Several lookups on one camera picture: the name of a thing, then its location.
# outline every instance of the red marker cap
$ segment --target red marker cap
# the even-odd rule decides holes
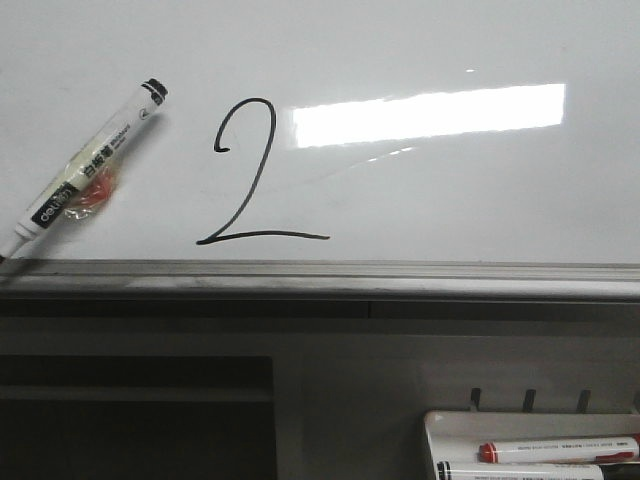
[[[496,446],[493,443],[480,445],[478,455],[483,462],[498,463],[498,452],[496,452]]]

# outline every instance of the plastic wrapper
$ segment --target plastic wrapper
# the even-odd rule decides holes
[[[96,174],[91,184],[81,191],[67,206],[65,216],[72,220],[83,220],[98,212],[111,198],[118,184],[119,160],[109,160]]]

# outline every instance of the red marker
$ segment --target red marker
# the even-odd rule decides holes
[[[640,456],[640,434],[491,442],[480,445],[478,456],[488,463],[623,462]]]

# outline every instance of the black marker cap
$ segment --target black marker cap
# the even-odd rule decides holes
[[[166,97],[169,92],[167,91],[166,88],[164,88],[164,85],[162,85],[159,81],[157,81],[155,78],[151,78],[146,82],[149,86],[153,87],[160,95],[162,95],[162,98],[164,99],[164,97]]]

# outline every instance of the marker barrel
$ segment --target marker barrel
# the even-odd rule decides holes
[[[0,257],[10,257],[24,243],[44,232],[107,162],[118,156],[167,93],[155,79],[143,83],[27,209],[13,236],[0,247]]]
[[[557,438],[491,442],[480,445],[488,463],[620,462],[638,458],[640,434],[600,438]]]
[[[487,464],[439,462],[439,480],[638,480],[640,464]]]
[[[438,463],[439,480],[609,480],[597,465]]]

